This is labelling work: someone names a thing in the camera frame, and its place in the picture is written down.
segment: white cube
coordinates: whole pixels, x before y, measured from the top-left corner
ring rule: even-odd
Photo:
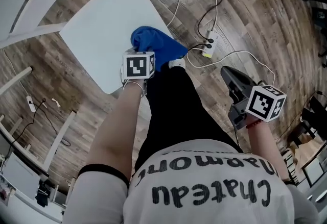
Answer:
[[[269,122],[279,116],[285,100],[286,94],[271,85],[254,86],[245,111]]]
[[[155,71],[154,52],[132,52],[123,56],[123,80],[148,79]]]

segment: forearm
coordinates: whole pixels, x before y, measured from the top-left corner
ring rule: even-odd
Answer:
[[[278,171],[282,180],[289,178],[283,158],[277,148],[268,124],[261,122],[249,129],[249,139],[252,152],[268,160]]]
[[[87,158],[87,164],[105,164],[130,177],[141,88],[129,83],[114,109],[100,125]]]

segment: chair seat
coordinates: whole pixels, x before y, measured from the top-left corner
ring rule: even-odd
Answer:
[[[150,0],[91,0],[61,30],[69,49],[106,93],[122,86],[123,53],[140,26],[157,28],[172,37]]]

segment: bracelet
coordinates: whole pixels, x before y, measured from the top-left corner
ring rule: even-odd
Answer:
[[[262,120],[257,119],[255,122],[250,123],[249,125],[247,125],[246,128],[247,128],[247,129],[250,129],[250,128],[252,128],[253,126],[258,125],[258,124],[261,123],[261,122],[262,122]]]
[[[123,86],[123,90],[125,89],[125,87],[126,87],[126,85],[127,85],[128,83],[135,83],[135,84],[139,85],[139,87],[140,87],[141,90],[142,90],[141,98],[144,96],[145,93],[144,93],[144,89],[143,89],[143,87],[141,86],[141,84],[139,84],[139,83],[137,83],[137,82],[135,82],[135,81],[130,81],[130,80],[128,80],[128,81],[124,84],[124,86]]]

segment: shirt sleeve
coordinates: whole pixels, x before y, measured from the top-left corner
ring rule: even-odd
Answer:
[[[128,193],[127,178],[106,165],[85,168],[76,180],[62,223],[121,224]]]
[[[294,185],[287,185],[293,197],[295,224],[316,224],[319,215],[316,207]]]

